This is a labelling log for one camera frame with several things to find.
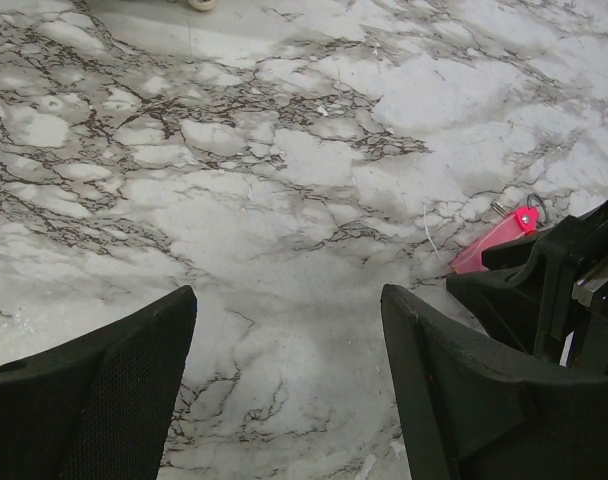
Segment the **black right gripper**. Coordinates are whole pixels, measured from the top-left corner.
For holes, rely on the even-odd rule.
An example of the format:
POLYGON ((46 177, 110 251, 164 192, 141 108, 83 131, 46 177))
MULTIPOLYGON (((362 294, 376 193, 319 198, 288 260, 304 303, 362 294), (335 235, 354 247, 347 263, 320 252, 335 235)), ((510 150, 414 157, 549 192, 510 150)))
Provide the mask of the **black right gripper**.
POLYGON ((608 199, 539 240, 484 250, 482 264, 487 271, 452 274, 446 288, 492 339, 556 363, 571 337, 567 364, 608 375, 608 199))

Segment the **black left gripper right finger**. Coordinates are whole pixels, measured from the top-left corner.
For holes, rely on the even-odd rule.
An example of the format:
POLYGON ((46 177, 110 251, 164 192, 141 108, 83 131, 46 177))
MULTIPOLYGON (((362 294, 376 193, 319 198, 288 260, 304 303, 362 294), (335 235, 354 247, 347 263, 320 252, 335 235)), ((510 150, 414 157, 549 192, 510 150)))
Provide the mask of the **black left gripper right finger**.
POLYGON ((415 479, 608 479, 608 376, 512 349, 405 288, 381 318, 415 479))

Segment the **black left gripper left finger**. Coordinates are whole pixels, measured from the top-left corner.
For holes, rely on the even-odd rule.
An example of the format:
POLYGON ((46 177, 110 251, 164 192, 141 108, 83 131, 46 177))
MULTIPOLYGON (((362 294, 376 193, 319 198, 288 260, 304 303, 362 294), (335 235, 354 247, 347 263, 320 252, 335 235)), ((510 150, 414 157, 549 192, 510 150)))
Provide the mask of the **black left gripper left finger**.
POLYGON ((183 286, 0 366, 0 479, 154 479, 194 333, 183 286))

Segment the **pink strap keyring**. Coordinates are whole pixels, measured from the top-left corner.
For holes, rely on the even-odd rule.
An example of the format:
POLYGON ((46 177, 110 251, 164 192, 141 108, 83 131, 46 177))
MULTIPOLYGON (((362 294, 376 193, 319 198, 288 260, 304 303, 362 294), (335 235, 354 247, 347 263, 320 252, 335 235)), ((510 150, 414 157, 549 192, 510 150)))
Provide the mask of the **pink strap keyring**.
POLYGON ((507 210, 497 201, 491 203, 491 208, 501 220, 456 256, 451 262, 456 274, 483 271, 485 250, 533 235, 550 221, 545 200, 536 193, 528 194, 525 203, 513 210, 507 210))

